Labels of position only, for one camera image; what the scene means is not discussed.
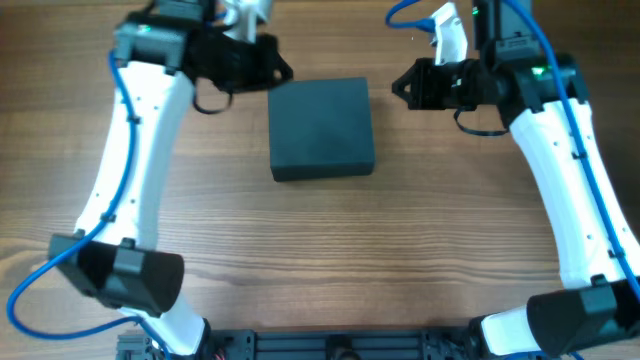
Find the dark green box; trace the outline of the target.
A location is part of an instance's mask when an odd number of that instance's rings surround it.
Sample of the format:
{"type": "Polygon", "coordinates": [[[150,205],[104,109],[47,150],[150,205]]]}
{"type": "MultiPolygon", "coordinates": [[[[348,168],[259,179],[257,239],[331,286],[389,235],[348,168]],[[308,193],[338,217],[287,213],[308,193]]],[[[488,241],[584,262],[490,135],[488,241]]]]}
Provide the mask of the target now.
{"type": "Polygon", "coordinates": [[[376,165],[364,77],[296,81],[268,92],[276,182],[367,176],[376,165]]]}

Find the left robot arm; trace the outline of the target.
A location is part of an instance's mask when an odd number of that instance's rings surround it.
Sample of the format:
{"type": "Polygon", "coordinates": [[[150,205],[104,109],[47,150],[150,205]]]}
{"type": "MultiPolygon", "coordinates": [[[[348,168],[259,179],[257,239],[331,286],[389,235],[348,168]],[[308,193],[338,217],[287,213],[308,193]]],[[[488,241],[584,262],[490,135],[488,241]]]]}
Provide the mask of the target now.
{"type": "Polygon", "coordinates": [[[208,322],[182,295],[182,257],[161,252],[158,212],[179,126],[206,79],[229,95],[277,87],[293,76],[278,41],[258,27],[269,0],[155,1],[114,32],[115,102],[92,195],[49,257],[83,295],[121,311],[168,359],[211,359],[208,322]]]}

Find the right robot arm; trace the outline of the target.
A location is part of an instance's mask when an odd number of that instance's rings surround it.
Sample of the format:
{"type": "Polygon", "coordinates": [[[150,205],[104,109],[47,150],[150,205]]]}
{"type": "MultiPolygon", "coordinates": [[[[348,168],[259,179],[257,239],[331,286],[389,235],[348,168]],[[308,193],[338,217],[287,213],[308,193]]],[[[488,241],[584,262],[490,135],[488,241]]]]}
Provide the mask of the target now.
{"type": "Polygon", "coordinates": [[[435,54],[392,85],[412,110],[455,115],[484,105],[523,153],[550,221],[562,289],[473,319],[469,359],[571,356],[639,334],[639,243],[629,229],[594,134],[575,60],[557,53],[528,1],[476,1],[467,36],[453,3],[415,20],[435,54]]]}

